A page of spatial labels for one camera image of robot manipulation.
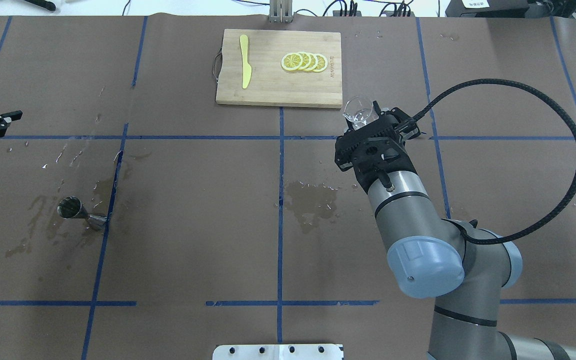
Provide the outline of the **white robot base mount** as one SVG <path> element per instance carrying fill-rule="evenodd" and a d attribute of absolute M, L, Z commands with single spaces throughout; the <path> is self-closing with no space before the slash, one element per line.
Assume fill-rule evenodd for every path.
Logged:
<path fill-rule="evenodd" d="M 217 346 L 213 360 L 343 360 L 342 344 L 224 344 Z"/>

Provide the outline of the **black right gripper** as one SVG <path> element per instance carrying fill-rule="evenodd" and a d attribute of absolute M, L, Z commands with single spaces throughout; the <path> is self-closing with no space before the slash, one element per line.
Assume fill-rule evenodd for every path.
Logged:
<path fill-rule="evenodd" d="M 418 173 L 405 149 L 405 141 L 423 134 L 419 126 L 408 124 L 400 129 L 410 116 L 398 107 L 380 107 L 378 117 L 359 129 L 347 130 L 334 144 L 334 163 L 343 172 L 353 170 L 366 193 L 375 182 L 386 191 L 394 189 L 391 173 Z"/>

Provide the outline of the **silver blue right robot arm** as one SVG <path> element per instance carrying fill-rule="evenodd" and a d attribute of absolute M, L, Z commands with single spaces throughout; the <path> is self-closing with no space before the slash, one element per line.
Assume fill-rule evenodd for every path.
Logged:
<path fill-rule="evenodd" d="M 438 215 L 407 151 L 419 135 L 398 108 L 346 104 L 334 162 L 368 196 L 400 290 L 433 298 L 429 360 L 576 360 L 576 348 L 498 330 L 501 291 L 521 276 L 521 252 L 476 222 Z"/>

